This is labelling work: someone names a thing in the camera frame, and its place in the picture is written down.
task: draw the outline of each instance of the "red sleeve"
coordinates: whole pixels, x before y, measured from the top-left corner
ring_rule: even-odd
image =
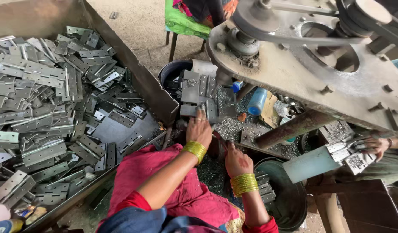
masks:
[[[275,222],[274,217],[270,216],[271,220],[261,226],[254,226],[248,228],[245,224],[242,225],[243,233],[278,233],[278,225]]]
[[[133,191],[122,202],[120,202],[117,205],[114,214],[130,206],[138,207],[140,209],[144,209],[145,211],[151,210],[151,207],[147,203],[146,199],[137,191]]]

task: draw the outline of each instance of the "woman's left hand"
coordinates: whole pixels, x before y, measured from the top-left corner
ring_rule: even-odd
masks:
[[[186,142],[197,141],[202,144],[206,150],[212,141],[212,128],[206,119],[206,112],[201,107],[196,108],[196,118],[189,120],[186,131]]]

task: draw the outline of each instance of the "blue plastic cap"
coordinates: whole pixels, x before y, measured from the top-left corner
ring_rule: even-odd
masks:
[[[9,220],[0,221],[0,232],[10,233],[12,229],[12,222]]]
[[[233,89],[233,93],[237,93],[241,89],[241,86],[239,85],[239,83],[234,82],[232,83],[231,89]]]
[[[250,113],[254,116],[259,116],[261,114],[261,112],[259,111],[259,109],[257,107],[249,107],[248,113]]]

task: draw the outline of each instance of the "woman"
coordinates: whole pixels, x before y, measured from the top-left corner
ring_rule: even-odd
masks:
[[[143,148],[126,156],[117,169],[108,218],[98,233],[223,232],[224,223],[239,217],[227,199],[200,183],[194,166],[205,156],[212,129],[204,110],[189,121],[186,146],[163,151]],[[245,208],[243,232],[278,232],[258,193],[253,161],[229,143],[225,159],[235,196]]]

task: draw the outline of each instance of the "green bangle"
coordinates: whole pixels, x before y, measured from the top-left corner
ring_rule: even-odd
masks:
[[[255,174],[242,174],[230,179],[233,195],[241,197],[242,193],[259,190]]]
[[[205,146],[197,141],[189,141],[181,151],[188,151],[194,154],[196,158],[198,158],[198,163],[196,165],[199,165],[202,162],[203,157],[205,157],[206,154]]]

